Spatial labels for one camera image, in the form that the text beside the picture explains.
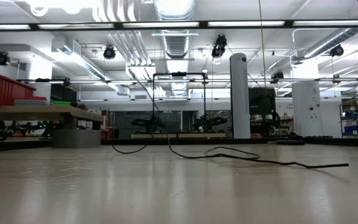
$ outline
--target hanging wire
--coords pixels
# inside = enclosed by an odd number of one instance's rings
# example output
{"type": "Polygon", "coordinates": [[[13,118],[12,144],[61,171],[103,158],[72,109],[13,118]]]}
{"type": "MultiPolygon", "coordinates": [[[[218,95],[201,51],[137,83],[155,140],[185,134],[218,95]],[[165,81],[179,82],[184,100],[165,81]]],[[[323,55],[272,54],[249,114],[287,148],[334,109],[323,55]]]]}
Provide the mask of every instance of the hanging wire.
{"type": "Polygon", "coordinates": [[[262,3],[260,2],[260,0],[259,0],[259,16],[260,16],[260,33],[262,34],[262,56],[263,56],[263,60],[264,60],[265,94],[267,95],[264,27],[263,27],[263,23],[262,23],[262,3]]]}

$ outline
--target wooden board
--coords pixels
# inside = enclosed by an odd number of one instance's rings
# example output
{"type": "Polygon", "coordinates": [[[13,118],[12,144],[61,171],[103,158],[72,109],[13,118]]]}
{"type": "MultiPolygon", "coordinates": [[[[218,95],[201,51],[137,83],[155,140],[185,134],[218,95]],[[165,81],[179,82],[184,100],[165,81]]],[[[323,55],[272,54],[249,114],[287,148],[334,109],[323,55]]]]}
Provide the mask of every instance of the wooden board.
{"type": "Polygon", "coordinates": [[[61,121],[64,114],[91,121],[103,121],[101,115],[72,106],[0,106],[1,121],[61,121]]]}

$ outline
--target wooden table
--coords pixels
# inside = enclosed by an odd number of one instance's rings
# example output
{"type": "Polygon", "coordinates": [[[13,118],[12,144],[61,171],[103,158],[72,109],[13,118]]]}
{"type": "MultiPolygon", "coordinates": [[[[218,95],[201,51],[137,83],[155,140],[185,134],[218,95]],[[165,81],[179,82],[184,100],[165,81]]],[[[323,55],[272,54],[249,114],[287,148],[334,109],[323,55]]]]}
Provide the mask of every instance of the wooden table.
{"type": "Polygon", "coordinates": [[[0,121],[63,121],[64,129],[76,129],[78,120],[91,121],[100,130],[103,117],[72,106],[0,106],[0,121]]]}

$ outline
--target power cord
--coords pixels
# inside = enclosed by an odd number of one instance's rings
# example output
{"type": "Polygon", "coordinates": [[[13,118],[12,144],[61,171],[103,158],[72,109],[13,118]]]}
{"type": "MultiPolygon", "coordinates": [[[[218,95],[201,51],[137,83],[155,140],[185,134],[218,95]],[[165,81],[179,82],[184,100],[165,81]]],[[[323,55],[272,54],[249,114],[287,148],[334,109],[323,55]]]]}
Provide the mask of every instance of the power cord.
{"type": "MultiPolygon", "coordinates": [[[[281,165],[281,166],[298,165],[298,166],[302,166],[302,167],[307,168],[307,169],[321,169],[321,168],[329,168],[329,167],[348,167],[349,166],[348,163],[309,166],[309,165],[305,165],[305,164],[302,164],[302,163],[299,163],[299,162],[278,162],[278,161],[262,160],[262,159],[259,159],[260,155],[258,155],[258,154],[254,154],[254,153],[251,153],[251,152],[245,152],[245,151],[242,151],[242,150],[239,150],[239,149],[234,149],[234,148],[231,148],[231,147],[224,147],[224,146],[218,146],[218,147],[214,147],[212,149],[207,150],[205,152],[205,156],[186,156],[186,155],[180,154],[179,152],[176,152],[175,150],[172,149],[171,141],[170,141],[169,135],[167,133],[167,130],[165,128],[163,128],[163,127],[161,127],[161,128],[163,129],[165,135],[167,136],[169,150],[171,150],[171,152],[176,154],[177,156],[180,156],[180,157],[185,158],[185,159],[228,158],[228,159],[239,159],[239,160],[251,161],[251,162],[278,164],[278,165],[281,165]],[[212,152],[212,151],[217,150],[217,149],[227,149],[227,150],[231,150],[231,151],[235,151],[235,152],[240,152],[240,153],[243,153],[243,154],[250,155],[251,157],[233,156],[233,155],[229,155],[229,154],[225,154],[225,153],[217,153],[217,154],[212,154],[212,155],[208,154],[209,152],[212,152]]],[[[120,151],[120,150],[116,149],[116,147],[112,144],[112,148],[115,151],[117,151],[117,152],[119,152],[121,154],[137,153],[137,152],[142,151],[146,147],[147,147],[147,144],[145,146],[141,147],[140,149],[135,150],[135,151],[123,152],[123,151],[120,151]]]]}

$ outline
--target workbench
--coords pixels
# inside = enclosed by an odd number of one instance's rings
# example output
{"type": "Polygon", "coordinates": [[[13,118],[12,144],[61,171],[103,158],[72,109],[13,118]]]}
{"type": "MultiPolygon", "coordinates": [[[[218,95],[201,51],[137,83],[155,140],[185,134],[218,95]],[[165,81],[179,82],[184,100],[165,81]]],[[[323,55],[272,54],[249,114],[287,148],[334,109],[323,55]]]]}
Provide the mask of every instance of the workbench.
{"type": "Polygon", "coordinates": [[[72,106],[0,106],[0,121],[61,121],[63,129],[53,130],[54,147],[98,147],[103,117],[72,106]],[[79,120],[91,121],[92,130],[78,130],[79,120]]]}

